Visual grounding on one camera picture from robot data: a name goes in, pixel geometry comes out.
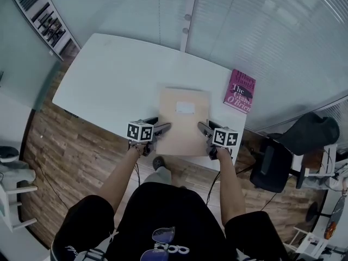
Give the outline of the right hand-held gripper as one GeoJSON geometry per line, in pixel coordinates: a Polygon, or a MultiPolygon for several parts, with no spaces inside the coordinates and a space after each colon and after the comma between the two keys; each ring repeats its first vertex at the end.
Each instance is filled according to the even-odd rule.
{"type": "Polygon", "coordinates": [[[197,124],[201,133],[208,138],[207,140],[207,153],[211,160],[217,160],[217,148],[224,148],[229,152],[230,157],[233,159],[233,149],[237,145],[239,133],[228,128],[221,127],[219,124],[209,121],[208,126],[199,122],[197,124]]]}

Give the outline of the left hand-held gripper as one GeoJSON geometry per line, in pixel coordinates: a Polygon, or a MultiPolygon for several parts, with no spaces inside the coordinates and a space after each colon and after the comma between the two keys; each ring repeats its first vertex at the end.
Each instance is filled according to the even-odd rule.
{"type": "Polygon", "coordinates": [[[157,117],[129,122],[127,127],[129,147],[143,144],[145,147],[142,155],[148,156],[153,150],[154,136],[163,135],[171,129],[171,123],[155,126],[157,122],[157,117]]]}

